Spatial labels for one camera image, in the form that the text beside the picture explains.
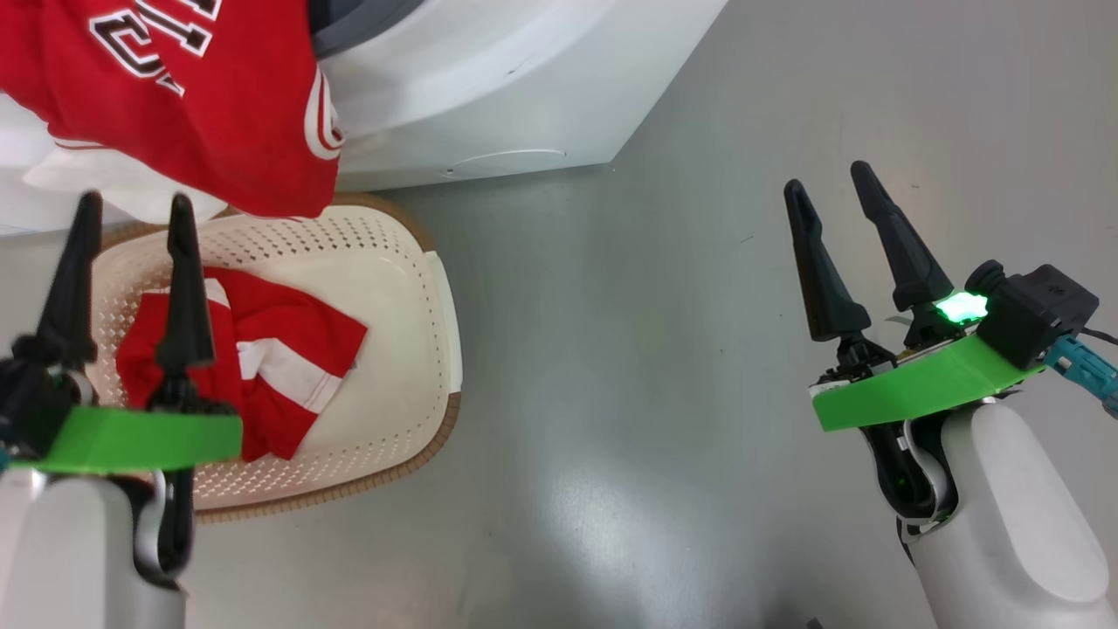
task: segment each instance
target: white plastic basket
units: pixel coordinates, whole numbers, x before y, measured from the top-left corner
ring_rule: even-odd
[[[203,265],[300,288],[369,327],[356,369],[291,461],[267,456],[198,468],[200,522],[362,492],[415,471],[442,448],[462,388],[457,321],[438,254],[402,210],[377,197],[340,194],[314,220],[219,218],[200,225],[198,239]],[[110,246],[94,264],[98,358],[88,375],[103,406],[126,402],[116,349],[140,294],[165,286],[170,269],[163,230]]]

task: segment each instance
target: woven brown trim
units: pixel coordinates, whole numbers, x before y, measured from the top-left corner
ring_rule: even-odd
[[[387,485],[394,480],[399,480],[400,478],[421,468],[430,461],[439,450],[443,449],[443,446],[446,445],[447,439],[451,437],[451,431],[454,430],[454,425],[458,421],[458,409],[461,406],[461,393],[452,393],[448,395],[446,400],[446,414],[443,417],[443,423],[438,427],[438,431],[435,433],[435,437],[427,444],[426,448],[402,464],[349,483],[326,487],[325,489],[316,489],[306,494],[300,494],[299,496],[292,496],[291,498],[268,501],[267,503],[245,505],[244,507],[225,507],[219,509],[201,511],[195,516],[196,521],[199,524],[215,524],[219,522],[236,522],[259,516],[269,516],[294,509],[302,509],[303,507],[310,507],[313,505],[321,505],[323,503],[337,501],[338,498],[344,498],[347,496],[353,496],[354,494],[368,492],[373,487]]]
[[[391,201],[363,192],[339,192],[334,196],[334,200],[331,204],[359,204],[382,211],[404,225],[404,227],[411,232],[411,236],[415,237],[416,241],[419,242],[419,247],[424,251],[435,250],[435,242],[427,234],[427,230],[416,222],[416,220],[411,218],[411,216],[400,206]],[[221,213],[218,213],[215,218],[226,218],[229,216],[238,216],[238,212],[230,207]],[[141,236],[146,236],[149,234],[154,234],[157,231],[163,231],[165,229],[167,225],[152,225],[149,222],[125,225],[102,236],[101,250],[106,250],[121,242],[139,238]],[[416,456],[411,457],[407,461],[404,461],[402,464],[380,470],[379,473],[375,473],[369,476],[343,483],[341,485],[307,492],[306,494],[300,494],[299,496],[292,496],[290,498],[256,503],[253,505],[245,505],[243,507],[203,509],[195,515],[195,520],[198,524],[215,524],[219,522],[236,522],[239,520],[281,514],[294,509],[301,509],[303,507],[310,507],[312,505],[321,505],[323,503],[329,503],[330,501],[344,498],[347,496],[353,496],[354,494],[368,492],[373,487],[379,487],[394,480],[399,480],[400,478],[421,468],[430,461],[439,450],[443,449],[447,439],[451,438],[451,431],[454,430],[454,425],[458,421],[458,409],[461,406],[461,393],[452,393],[447,395],[446,413],[443,416],[443,423],[439,425],[438,430],[435,432],[435,437],[433,437],[430,442],[428,442],[423,450],[417,452]]]

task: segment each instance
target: white washing machine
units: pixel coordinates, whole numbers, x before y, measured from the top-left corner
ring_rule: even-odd
[[[348,134],[339,188],[607,162],[724,3],[310,0]],[[20,181],[50,146],[45,126],[0,96],[0,232],[67,225],[70,194]]]

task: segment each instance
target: red fabric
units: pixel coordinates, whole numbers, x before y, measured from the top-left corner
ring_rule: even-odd
[[[267,452],[291,459],[316,416],[273,390],[262,378],[243,381],[238,342],[277,339],[326,373],[344,378],[357,360],[367,328],[313,296],[241,270],[206,268],[225,288],[229,306],[210,299],[217,362],[190,377],[199,393],[233,404],[244,422],[241,457]],[[143,408],[162,380],[155,346],[163,339],[170,297],[144,293],[135,323],[121,342],[116,371],[129,404]]]
[[[311,97],[306,0],[3,0],[0,59],[0,90],[64,145],[116,149],[257,216],[315,217],[333,197],[342,136],[329,87]]]

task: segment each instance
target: glowing green led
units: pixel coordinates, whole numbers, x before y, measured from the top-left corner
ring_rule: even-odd
[[[986,297],[960,292],[940,301],[936,307],[956,324],[982,320],[986,316]]]

